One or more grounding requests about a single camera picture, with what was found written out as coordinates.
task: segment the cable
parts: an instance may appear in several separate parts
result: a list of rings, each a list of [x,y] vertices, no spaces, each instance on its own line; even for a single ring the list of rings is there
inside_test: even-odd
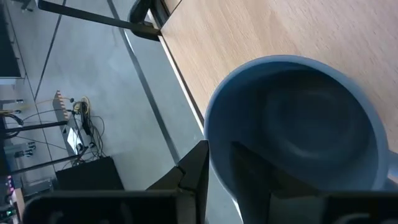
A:
[[[101,119],[101,121],[102,121],[102,132],[101,132],[101,137],[104,135],[104,133],[105,133],[105,122],[104,122],[104,119],[102,119],[102,117],[100,117],[100,116],[91,116],[92,118],[99,118],[99,119]]]
[[[29,139],[29,138],[25,138],[25,137],[20,137],[20,136],[16,136],[16,138],[26,139],[26,140],[30,140],[30,141],[34,141],[34,142],[38,142],[38,143],[42,143],[42,144],[48,144],[50,146],[54,146],[54,147],[57,147],[57,148],[60,148],[60,149],[63,149],[63,150],[67,150],[67,149],[65,149],[65,148],[63,148],[61,146],[57,146],[57,145],[54,145],[54,144],[51,144],[51,143],[48,143],[48,142],[42,142],[42,141]]]
[[[2,114],[2,116],[6,117],[6,118],[12,118],[16,123],[18,123],[19,127],[22,127],[24,125],[24,121],[22,119],[18,118],[14,114],[5,113],[5,114]],[[17,136],[18,134],[19,134],[19,131],[15,132],[15,133],[12,133],[12,134],[4,133],[4,135],[5,135],[4,138],[5,139],[10,139],[10,138],[13,138],[13,137]]]
[[[90,150],[93,157],[96,159],[101,159],[102,157],[106,157],[106,154],[103,152],[104,143],[102,140],[102,136],[105,132],[105,122],[100,116],[91,116],[90,108],[90,100],[86,96],[84,96],[81,101],[77,101],[73,104],[73,112],[80,114],[81,126],[85,130],[85,133],[90,136],[91,142],[93,142],[96,146],[96,150],[93,148]],[[102,121],[103,129],[101,134],[98,131],[98,128],[92,122],[92,118],[99,118]]]
[[[37,115],[42,114],[42,113],[48,113],[48,112],[51,112],[51,111],[67,111],[67,112],[72,112],[71,110],[65,110],[65,109],[56,109],[56,110],[42,111],[42,112],[39,112],[39,113],[37,113],[37,114],[32,114],[32,115],[26,117],[25,119],[23,119],[23,121],[26,121],[27,119],[29,119],[29,118],[31,118],[31,117],[33,117],[33,116],[37,116]]]
[[[32,123],[53,123],[53,122],[57,122],[57,121],[24,121],[24,124],[32,124]],[[18,124],[17,122],[9,122],[6,124]]]
[[[49,101],[53,101],[54,99],[58,99],[58,100],[61,100],[61,99],[71,100],[71,98],[67,98],[67,97],[56,97],[56,98],[53,98],[53,99],[44,100],[44,101],[41,101],[41,102],[38,102],[38,103],[33,103],[33,104],[30,104],[30,105],[23,105],[23,106],[18,107],[18,108],[15,109],[15,110],[23,110],[23,109],[26,109],[26,108],[31,108],[31,107],[33,107],[33,106],[35,106],[35,105],[39,105],[39,104],[41,104],[41,103],[46,103],[46,102],[49,102]]]

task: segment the mug rim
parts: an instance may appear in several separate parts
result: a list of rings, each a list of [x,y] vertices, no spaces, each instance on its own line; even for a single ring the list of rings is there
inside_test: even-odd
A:
[[[376,147],[377,147],[377,171],[376,175],[372,184],[373,190],[376,189],[381,189],[384,186],[384,183],[387,179],[387,173],[388,173],[388,153],[389,153],[389,147],[388,147],[388,141],[387,141],[387,135],[386,131],[384,129],[383,123],[374,108],[373,104],[370,102],[370,100],[367,98],[366,94],[362,91],[362,89],[354,82],[354,80],[350,79],[343,73],[339,72],[338,70],[330,67],[329,65],[326,65],[324,63],[321,63],[319,61],[316,61],[314,59],[298,56],[298,55],[270,55],[270,56],[265,56],[265,57],[260,57],[251,61],[248,61],[242,65],[240,65],[238,68],[234,69],[224,80],[221,81],[221,83],[216,87],[216,90],[213,92],[208,107],[206,109],[206,114],[205,114],[205,123],[204,123],[204,137],[206,140],[208,140],[208,127],[209,127],[209,119],[210,119],[210,112],[212,111],[214,107],[214,103],[217,100],[218,96],[220,93],[223,91],[223,88],[234,78],[239,76],[243,71],[252,68],[256,65],[261,65],[264,63],[274,63],[274,62],[288,62],[288,63],[296,63],[298,65],[304,65],[309,68],[318,70],[325,75],[328,75],[329,77],[332,77],[334,80],[336,80],[338,83],[340,83],[344,88],[346,88],[353,96],[354,98],[358,101],[358,103],[361,105],[363,108],[364,112],[366,113],[366,116],[368,117],[368,120],[371,123],[374,137],[376,140]],[[218,168],[217,166],[213,163],[213,159],[211,156],[211,146],[210,147],[210,162],[211,165],[213,166],[215,170],[215,174],[217,176],[217,179],[221,182],[222,186],[231,194],[232,192],[226,186],[224,183],[224,180],[220,177]]]

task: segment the black box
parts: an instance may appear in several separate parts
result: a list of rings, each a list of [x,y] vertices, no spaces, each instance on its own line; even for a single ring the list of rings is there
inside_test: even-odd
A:
[[[111,157],[55,173],[59,190],[124,190]]]

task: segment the grey floor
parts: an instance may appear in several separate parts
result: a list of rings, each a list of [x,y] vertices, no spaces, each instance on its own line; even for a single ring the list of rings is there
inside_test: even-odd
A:
[[[61,4],[62,0],[53,2]],[[26,104],[32,104],[53,98],[57,90],[70,98],[87,96],[93,114],[104,119],[104,152],[113,157],[126,190],[145,189],[175,165],[118,28],[62,16],[45,67],[59,15],[41,11],[34,5],[30,6],[33,12],[22,12],[19,3],[5,3],[15,28],[26,78],[19,80],[16,86],[0,86],[1,99],[23,98]],[[113,0],[113,3],[119,17],[127,18],[132,2]],[[66,5],[113,17],[106,0],[66,0]],[[158,42],[140,39],[129,31],[126,33],[181,158],[203,139],[203,135],[162,46]],[[52,109],[51,103],[42,103],[24,110],[21,118]],[[31,117],[27,122],[55,120],[55,113],[49,112]],[[101,127],[100,120],[95,124]],[[26,131],[20,136],[65,147],[58,127]],[[12,141],[27,140],[14,138]],[[33,157],[21,159],[21,166],[67,155],[66,151],[55,146],[40,143],[37,146]],[[68,166],[61,163],[33,170],[25,173],[24,178],[35,181],[51,177],[55,170],[65,165]],[[241,223],[231,197],[213,171],[210,173],[207,219],[210,223]]]

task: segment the wooden table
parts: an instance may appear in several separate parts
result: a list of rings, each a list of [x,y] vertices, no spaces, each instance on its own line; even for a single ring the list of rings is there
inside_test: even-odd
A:
[[[363,88],[398,152],[398,1],[182,0],[161,31],[202,115],[236,67],[266,55],[302,55]]]

